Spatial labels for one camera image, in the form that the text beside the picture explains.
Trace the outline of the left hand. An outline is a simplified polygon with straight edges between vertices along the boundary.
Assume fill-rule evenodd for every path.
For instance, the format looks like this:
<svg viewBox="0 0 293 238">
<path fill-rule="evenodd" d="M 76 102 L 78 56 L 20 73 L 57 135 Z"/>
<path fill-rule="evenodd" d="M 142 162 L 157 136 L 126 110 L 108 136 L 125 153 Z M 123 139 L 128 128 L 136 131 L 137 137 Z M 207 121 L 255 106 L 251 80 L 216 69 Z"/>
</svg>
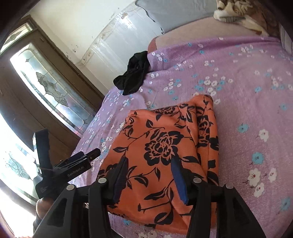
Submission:
<svg viewBox="0 0 293 238">
<path fill-rule="evenodd" d="M 54 204 L 52 198 L 41 198 L 36 203 L 36 213 L 39 218 L 44 218 L 47 212 L 50 210 L 51 206 Z"/>
</svg>

